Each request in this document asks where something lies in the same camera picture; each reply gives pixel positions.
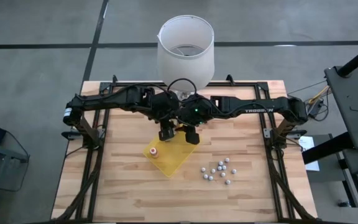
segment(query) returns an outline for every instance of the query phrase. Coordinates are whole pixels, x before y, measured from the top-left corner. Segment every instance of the wooden table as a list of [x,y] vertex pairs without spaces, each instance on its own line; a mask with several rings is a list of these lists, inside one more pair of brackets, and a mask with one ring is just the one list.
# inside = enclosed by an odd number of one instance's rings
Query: wooden table
[[[272,98],[287,95],[283,81],[265,82],[268,82]],[[84,82],[81,94],[98,94],[99,83]],[[199,93],[207,98],[210,95],[255,98],[254,89],[249,87],[207,87]],[[93,111],[86,112],[90,124],[93,115]],[[283,118],[275,114],[275,119],[280,124]],[[140,113],[119,109],[110,111],[94,222],[277,221],[257,114],[243,114],[228,120],[214,119],[201,125],[198,133],[202,142],[170,179],[142,154],[158,131],[159,124]],[[72,141],[68,152],[81,146],[81,142]],[[85,157],[86,150],[83,150],[66,159],[52,218],[62,214],[78,193]],[[216,174],[213,181],[202,178],[201,167],[207,170],[216,168],[218,161],[226,157],[230,158],[228,170],[237,169],[235,175],[227,172],[226,178],[232,180],[231,185],[225,185],[224,178]],[[299,147],[286,148],[284,161],[291,191],[316,217]],[[288,217],[281,191],[280,198],[284,217]]]

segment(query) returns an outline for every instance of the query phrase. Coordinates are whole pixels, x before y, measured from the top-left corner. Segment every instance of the wires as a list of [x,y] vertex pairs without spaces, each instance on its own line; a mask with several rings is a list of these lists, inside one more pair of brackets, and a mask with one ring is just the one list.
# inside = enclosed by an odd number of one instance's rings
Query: wires
[[323,90],[321,90],[319,93],[317,93],[316,96],[312,97],[312,99],[309,100],[309,104],[315,104],[318,99],[320,99],[320,96],[328,89],[328,86],[324,87]]
[[298,92],[298,91],[305,90],[305,89],[310,88],[310,87],[312,87],[312,86],[319,85],[320,83],[323,83],[323,82],[326,82],[326,80],[321,81],[321,82],[318,82],[318,83],[315,83],[315,84],[312,84],[312,85],[310,85],[310,86],[306,86],[306,87],[304,87],[304,88],[300,88],[299,90],[295,90],[295,91],[289,92],[289,93],[287,93],[287,94],[289,95],[289,94],[291,94],[291,93],[296,93],[296,92]]
[[280,152],[281,153],[281,158],[284,158],[284,150],[283,149],[280,149],[277,152]]
[[20,183],[20,187],[18,189],[15,189],[15,190],[11,190],[11,189],[4,189],[4,188],[1,188],[0,187],[0,190],[3,190],[3,191],[7,191],[7,192],[18,192],[20,191],[20,189],[22,188],[23,186],[23,182],[24,182],[24,177],[25,175],[27,174],[27,170],[29,169],[29,159],[30,159],[30,155],[29,153],[24,149],[24,147],[22,146],[22,144],[17,140],[17,138],[9,131],[6,131],[10,136],[12,136],[12,138],[18,143],[18,145],[22,148],[22,150],[24,151],[26,157],[27,157],[27,165],[25,167],[25,171],[24,171],[24,174],[23,174],[23,177],[22,177],[22,181]]
[[69,152],[68,154],[66,154],[65,158],[67,158],[69,155],[71,155],[71,154],[73,154],[74,152],[76,152],[76,151],[78,151],[78,150],[80,150],[80,149],[83,149],[83,148],[85,148],[85,147],[87,147],[87,146],[81,146],[81,147],[79,147],[78,149],[75,149],[74,151]]
[[[130,84],[130,85],[128,85],[128,86],[125,86],[125,87],[123,87],[123,88],[120,88],[120,89],[119,89],[117,92],[115,92],[113,95],[101,96],[99,100],[105,100],[105,99],[107,99],[107,98],[110,98],[110,97],[114,96],[115,94],[118,94],[118,93],[120,93],[120,92],[122,92],[122,91],[125,91],[125,90],[127,90],[128,88],[131,88],[131,87],[133,87],[133,86],[154,86],[154,87],[157,87],[157,88],[159,88],[160,90],[164,91],[166,94],[171,95],[171,93],[169,93],[166,89],[160,87],[160,86],[157,85],[157,84],[142,82],[142,83]],[[83,97],[80,96],[80,95],[77,95],[77,94],[76,94],[75,97],[77,97],[77,98],[80,99],[81,101],[87,101],[87,99],[83,98]]]
[[327,101],[327,105],[324,105],[325,107],[327,107],[327,109],[326,110],[324,110],[324,111],[322,111],[322,112],[325,112],[325,111],[327,111],[327,113],[324,115],[324,117],[323,118],[321,118],[321,119],[318,119],[318,118],[313,118],[315,121],[324,121],[327,117],[328,117],[328,114],[329,114],[329,103],[328,103],[328,92],[329,92],[329,90],[331,89],[331,87],[329,87],[328,88],[328,90],[327,90],[327,93],[326,93],[326,101]]
[[193,85],[194,94],[197,93],[197,87],[196,87],[196,85],[195,85],[190,79],[188,79],[188,78],[178,78],[178,79],[174,80],[173,82],[171,82],[171,84],[169,84],[167,90],[169,91],[169,89],[171,89],[171,86],[172,86],[173,84],[175,84],[177,81],[180,81],[180,80],[185,80],[185,81],[190,82],[190,83]]

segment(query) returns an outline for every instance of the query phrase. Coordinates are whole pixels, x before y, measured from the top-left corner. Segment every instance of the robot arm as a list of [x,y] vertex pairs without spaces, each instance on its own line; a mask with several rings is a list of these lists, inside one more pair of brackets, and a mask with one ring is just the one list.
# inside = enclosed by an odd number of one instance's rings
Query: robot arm
[[296,126],[308,120],[305,104],[298,98],[279,97],[268,100],[240,100],[233,96],[203,96],[192,95],[177,112],[179,122],[186,124],[186,140],[198,144],[198,135],[191,127],[206,123],[213,118],[229,119],[247,113],[279,113],[285,119],[274,131],[274,140],[285,139],[287,134]]
[[74,126],[84,137],[84,142],[99,145],[98,131],[93,129],[83,117],[84,111],[120,108],[125,111],[140,112],[149,120],[160,123],[158,133],[161,141],[174,137],[176,119],[183,126],[177,131],[186,132],[186,141],[192,144],[200,142],[195,127],[209,120],[235,118],[246,113],[281,114],[285,120],[275,130],[275,137],[284,138],[293,127],[307,121],[305,104],[297,98],[279,97],[267,100],[240,100],[233,96],[212,96],[207,99],[199,94],[178,100],[171,91],[155,94],[151,87],[141,84],[121,88],[106,95],[78,96],[67,103],[63,122]]

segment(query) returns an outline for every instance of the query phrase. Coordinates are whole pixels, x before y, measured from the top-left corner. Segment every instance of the black cable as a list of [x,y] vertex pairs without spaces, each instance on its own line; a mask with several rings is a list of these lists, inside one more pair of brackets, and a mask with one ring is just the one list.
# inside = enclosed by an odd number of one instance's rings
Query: black cable
[[323,107],[323,106],[325,106],[325,107],[326,107],[326,109],[325,109],[325,110],[323,110],[323,111],[320,111],[320,112],[319,112],[319,113],[317,113],[317,114],[322,114],[322,113],[324,113],[324,112],[326,112],[326,111],[328,110],[327,105],[322,105],[322,107]]
[[[159,85],[157,84],[154,84],[154,83],[147,83],[147,82],[142,82],[142,83],[134,83],[134,84],[130,84],[128,86],[125,86],[125,87],[122,87],[120,88],[117,92],[115,92],[114,94],[117,94],[117,93],[120,93],[122,91],[125,91],[127,90],[128,88],[130,87],[133,87],[133,86],[154,86],[154,87],[157,87],[159,89],[161,89],[162,91],[164,91],[166,94],[168,95],[171,95],[170,92],[168,92],[166,89],[160,87]],[[112,97],[113,95],[107,95],[107,96],[101,96],[99,100],[105,100],[109,97]],[[81,97],[80,95],[75,95],[75,97],[77,97],[78,99],[80,99],[81,101],[87,101],[87,99],[84,99],[83,97]]]
[[295,92],[301,91],[301,90],[304,90],[304,89],[307,89],[307,88],[310,88],[310,87],[315,86],[315,85],[319,85],[320,83],[323,83],[323,82],[326,82],[326,80],[321,81],[321,82],[318,82],[318,83],[315,83],[315,84],[310,85],[310,86],[306,86],[306,87],[304,87],[304,88],[300,88],[299,90],[295,90],[295,91],[289,92],[289,93],[287,93],[287,95],[289,95],[289,94],[291,94],[291,93],[295,93]]
[[24,149],[24,147],[22,146],[22,144],[17,140],[17,138],[11,133],[11,132],[9,132],[9,131],[6,131],[9,135],[11,135],[12,136],[12,138],[18,143],[18,145],[22,148],[22,150],[24,151],[24,153],[25,153],[25,155],[26,155],[26,157],[27,157],[27,165],[26,165],[26,167],[25,167],[25,171],[24,171],[24,174],[23,174],[23,177],[22,177],[22,181],[21,181],[21,183],[20,183],[20,187],[18,188],[18,189],[16,189],[16,190],[11,190],[11,189],[4,189],[4,188],[1,188],[0,187],[0,190],[3,190],[3,191],[7,191],[7,192],[18,192],[18,191],[20,191],[20,189],[22,188],[22,186],[23,186],[23,182],[24,182],[24,177],[25,177],[25,175],[27,174],[27,170],[29,169],[29,159],[30,159],[30,155],[29,155],[29,153]]
[[280,152],[281,152],[281,158],[284,158],[284,150],[280,149]]
[[327,105],[325,105],[326,107],[327,107],[327,109],[325,110],[325,111],[327,111],[327,113],[324,115],[324,117],[323,118],[321,118],[321,119],[318,119],[318,118],[313,118],[315,121],[324,121],[327,117],[328,117],[328,114],[329,114],[329,103],[328,103],[328,94],[326,94],[326,101],[327,101]]
[[66,154],[65,158],[67,158],[69,155],[71,155],[71,154],[73,154],[74,152],[76,152],[76,151],[78,151],[78,150],[80,150],[80,149],[83,149],[83,148],[85,148],[85,147],[87,147],[87,146],[81,146],[81,147],[79,147],[78,149],[75,149],[74,151],[69,152],[68,154]]
[[196,85],[195,85],[190,79],[188,79],[188,78],[178,78],[178,79],[174,80],[173,82],[171,82],[171,84],[169,84],[169,86],[168,86],[168,88],[167,88],[167,91],[169,91],[169,89],[171,89],[171,86],[172,86],[175,82],[180,81],[180,80],[185,80],[185,81],[190,82],[190,83],[193,85],[194,94],[197,93],[197,87],[196,87]]

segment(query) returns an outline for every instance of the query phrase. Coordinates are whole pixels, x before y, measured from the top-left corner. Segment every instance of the concrete floor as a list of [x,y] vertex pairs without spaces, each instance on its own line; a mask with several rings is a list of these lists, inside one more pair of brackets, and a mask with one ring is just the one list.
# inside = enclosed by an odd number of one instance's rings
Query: concrete floor
[[[91,43],[101,4],[0,0],[0,44]],[[205,18],[217,41],[358,40],[353,0],[110,0],[99,42],[155,42],[159,27],[180,14]],[[88,54],[88,49],[0,50],[0,127],[31,154],[22,190],[0,194],[0,223],[49,219],[67,146],[60,135],[68,129],[63,110],[80,90]],[[324,80],[325,68],[356,54],[358,45],[216,47],[214,79],[230,73],[236,80],[284,80],[290,92]],[[98,49],[90,80],[110,80],[113,74],[120,80],[159,80],[155,65],[156,49]],[[323,87],[293,95],[307,99]],[[332,96],[329,101],[326,121],[299,128],[334,136],[346,131]],[[358,223],[358,209],[335,206],[344,197],[337,183],[311,187],[320,218]]]

